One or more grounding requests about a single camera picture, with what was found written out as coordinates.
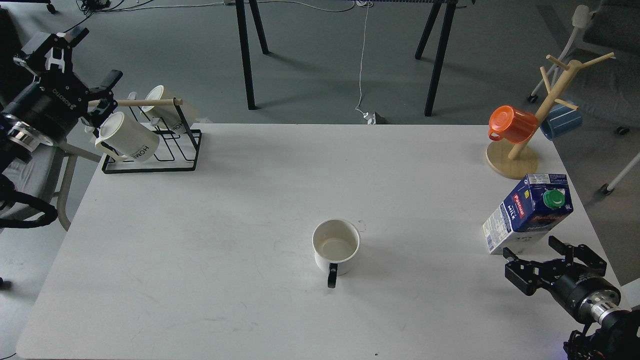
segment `milk carton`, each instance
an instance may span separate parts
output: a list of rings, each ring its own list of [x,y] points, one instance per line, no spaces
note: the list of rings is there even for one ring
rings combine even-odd
[[[484,222],[489,253],[522,253],[571,212],[566,175],[527,174]]]

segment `white enamel mug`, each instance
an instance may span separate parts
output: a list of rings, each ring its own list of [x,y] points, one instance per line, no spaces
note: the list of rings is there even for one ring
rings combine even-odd
[[[170,100],[173,98],[181,99],[178,95],[169,91],[164,85],[158,85],[151,89],[145,100]],[[187,124],[191,127],[198,117],[198,109],[182,99],[180,110],[182,110]],[[184,134],[187,132],[187,129],[180,119],[180,115],[178,115],[178,112],[173,106],[143,106],[142,112],[147,114],[149,118],[155,117],[162,119],[164,122],[161,120],[157,123],[161,129],[169,129],[176,134]]]
[[[360,233],[346,220],[331,219],[316,227],[312,242],[316,264],[328,272],[327,286],[335,288],[336,276],[345,274],[355,264]]]
[[[102,143],[107,143],[123,155],[118,155]],[[95,148],[116,161],[145,161],[153,156],[160,144],[160,137],[122,111],[111,114],[100,126]]]

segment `black table leg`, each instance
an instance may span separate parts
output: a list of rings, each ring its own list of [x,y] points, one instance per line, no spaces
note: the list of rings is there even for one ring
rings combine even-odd
[[[246,103],[249,110],[256,110],[253,98],[253,79],[251,77],[251,57],[249,55],[249,38],[246,34],[246,16],[244,1],[236,1],[236,16],[238,19],[238,34],[240,35],[240,51],[242,52],[242,67],[244,70],[244,88],[246,89]]]
[[[255,23],[255,30],[258,33],[258,39],[260,40],[262,53],[267,55],[269,54],[269,48],[267,47],[267,39],[264,37],[264,29],[262,28],[262,19],[260,19],[258,3],[256,2],[256,0],[249,0],[249,6],[251,6],[251,14],[253,15],[253,22]]]
[[[442,31],[440,32],[436,60],[433,64],[433,72],[431,73],[427,104],[424,107],[424,116],[431,116],[431,112],[433,111],[433,103],[436,99],[436,91],[438,90],[438,82],[440,81],[440,71],[442,71],[442,63],[444,62],[444,54],[447,51],[447,43],[449,41],[449,33],[451,32],[451,24],[453,23],[453,14],[455,11],[455,4],[447,4],[447,8],[444,11],[444,22],[442,24]]]
[[[440,11],[440,3],[435,3],[431,7],[431,12],[429,12],[429,17],[427,18],[427,23],[424,25],[424,31],[422,32],[422,37],[420,37],[420,43],[418,44],[418,49],[415,51],[415,59],[420,60],[422,57],[422,53],[424,52],[424,46],[427,44],[427,40],[429,40],[429,35],[431,34],[431,29],[433,29],[433,24],[436,22],[436,18],[438,17],[438,12]]]

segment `green cap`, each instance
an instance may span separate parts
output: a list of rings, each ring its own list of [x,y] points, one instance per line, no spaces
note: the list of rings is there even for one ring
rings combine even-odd
[[[542,199],[544,200],[545,205],[551,209],[557,209],[564,205],[564,194],[556,189],[545,191],[542,195]]]

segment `wooden mug tree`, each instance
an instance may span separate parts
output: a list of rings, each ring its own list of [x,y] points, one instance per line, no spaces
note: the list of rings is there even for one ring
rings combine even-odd
[[[502,139],[489,144],[486,149],[486,159],[489,161],[489,165],[500,175],[512,179],[521,179],[526,174],[536,172],[538,169],[538,155],[527,146],[529,140],[531,140],[533,134],[535,134],[536,130],[540,127],[540,124],[542,124],[542,122],[547,118],[551,108],[556,103],[574,110],[578,109],[576,105],[560,99],[560,96],[562,96],[566,88],[569,87],[569,84],[578,74],[578,71],[613,56],[613,53],[609,53],[599,58],[587,61],[586,63],[582,63],[578,60],[571,60],[569,61],[569,64],[565,64],[555,57],[547,55],[547,60],[555,63],[558,67],[564,69],[564,71],[554,86],[551,86],[545,67],[540,67],[542,80],[545,82],[545,88],[547,88],[547,97],[536,111],[536,119],[538,121],[536,129],[533,131],[531,136],[522,143],[512,144],[509,140]]]

